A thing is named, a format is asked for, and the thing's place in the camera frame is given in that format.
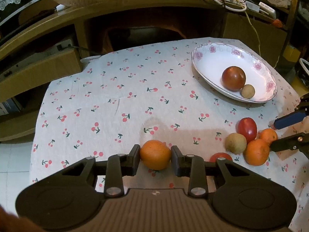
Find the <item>white tiled floor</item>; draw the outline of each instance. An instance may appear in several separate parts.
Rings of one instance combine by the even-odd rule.
[[[0,205],[16,214],[15,200],[29,186],[32,142],[0,143]]]

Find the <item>orange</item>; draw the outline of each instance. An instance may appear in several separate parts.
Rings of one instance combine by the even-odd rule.
[[[245,161],[252,166],[263,165],[269,156],[269,146],[266,141],[258,138],[249,142],[244,151]]]
[[[267,128],[260,132],[259,138],[265,140],[270,146],[273,141],[278,139],[278,135],[273,129]]]
[[[167,167],[171,159],[171,151],[159,140],[148,140],[139,152],[144,165],[153,170]]]

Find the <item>white oval plate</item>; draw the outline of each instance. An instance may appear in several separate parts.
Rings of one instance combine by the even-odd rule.
[[[265,103],[277,93],[274,76],[258,55],[253,55],[233,45],[207,43],[192,51],[192,63],[197,72],[223,95],[249,103]],[[230,91],[223,87],[221,76],[230,66],[238,66],[246,74],[246,84],[251,84],[255,95],[245,99],[239,91]]]

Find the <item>white tablecloth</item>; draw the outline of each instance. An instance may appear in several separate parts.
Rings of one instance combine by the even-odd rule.
[[[109,53],[92,61],[79,74],[51,82],[36,125],[30,180],[36,182],[87,156],[107,160],[128,153],[134,144],[150,139],[177,145],[183,154],[208,160],[224,152],[224,139],[244,117],[258,130],[272,125],[276,116],[294,110],[299,96],[269,65],[278,85],[274,100],[245,104],[211,88],[191,63],[200,44],[224,42],[253,52],[238,40],[200,38],[139,46]],[[277,131],[279,137],[306,131],[306,121]],[[259,167],[247,165],[242,155],[231,154],[240,165],[285,186],[295,195],[298,209],[290,228],[309,231],[308,159],[300,152],[281,161],[273,152]],[[140,163],[135,177],[123,178],[125,188],[187,190],[188,179],[177,178],[171,167],[162,171]],[[102,191],[104,177],[97,190]]]

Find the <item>plate rim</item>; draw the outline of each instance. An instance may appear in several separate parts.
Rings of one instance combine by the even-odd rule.
[[[195,63],[194,63],[194,51],[197,50],[198,48],[201,48],[203,46],[207,46],[207,45],[211,45],[211,44],[217,44],[217,45],[226,45],[226,46],[229,46],[231,48],[235,47],[235,48],[238,48],[242,51],[244,51],[245,53],[247,53],[248,55],[251,55],[253,56],[254,58],[256,58],[258,61],[260,61],[261,63],[263,63],[263,65],[266,67],[266,69],[268,70],[268,72],[270,73],[273,81],[275,82],[275,90],[274,90],[274,93],[272,94],[272,97],[266,101],[253,101],[253,100],[250,100],[250,99],[245,99],[245,98],[241,98],[239,96],[236,96],[236,95],[233,95],[231,94],[230,92],[226,91],[225,89],[217,86],[215,83],[213,83],[212,81],[210,81],[208,78],[206,78],[204,76],[204,74],[201,73],[201,71],[199,71],[199,69],[196,67]],[[231,45],[231,44],[228,44],[228,43],[218,43],[218,42],[208,42],[208,43],[205,43],[205,44],[200,44],[199,46],[196,46],[192,52],[191,52],[191,61],[192,61],[192,64],[194,66],[194,68],[196,69],[196,71],[203,77],[203,79],[205,79],[208,83],[210,83],[212,86],[215,87],[216,90],[223,90],[225,93],[227,93],[228,95],[230,95],[231,97],[233,97],[232,99],[235,99],[237,101],[239,100],[242,100],[241,102],[246,102],[246,103],[257,103],[257,104],[263,104],[263,103],[266,103],[270,100],[272,100],[276,95],[277,95],[277,92],[278,92],[278,87],[277,87],[277,81],[275,79],[275,76],[272,74],[271,70],[267,67],[267,65],[265,63],[267,63],[262,57],[260,57],[259,55],[257,54],[254,54],[254,53],[250,53],[238,46],[235,46],[235,45]]]

